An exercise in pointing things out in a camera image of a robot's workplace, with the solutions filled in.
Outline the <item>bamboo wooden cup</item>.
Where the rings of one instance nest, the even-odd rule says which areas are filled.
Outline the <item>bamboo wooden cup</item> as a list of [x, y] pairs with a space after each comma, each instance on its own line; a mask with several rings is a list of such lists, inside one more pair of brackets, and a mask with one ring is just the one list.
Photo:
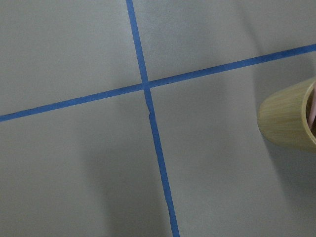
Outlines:
[[268, 141], [291, 149], [316, 151], [316, 138], [307, 119], [315, 80], [311, 78], [275, 92], [260, 104], [257, 124]]

